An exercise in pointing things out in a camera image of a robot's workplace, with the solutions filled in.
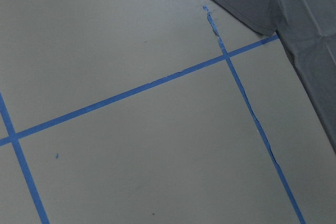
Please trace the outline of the dark brown t-shirt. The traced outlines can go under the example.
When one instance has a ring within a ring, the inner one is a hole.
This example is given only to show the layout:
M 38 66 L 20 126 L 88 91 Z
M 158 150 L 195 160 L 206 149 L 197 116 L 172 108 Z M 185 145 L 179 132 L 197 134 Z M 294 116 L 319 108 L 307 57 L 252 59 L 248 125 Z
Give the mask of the dark brown t-shirt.
M 335 0 L 212 0 L 251 30 L 277 34 L 335 146 Z

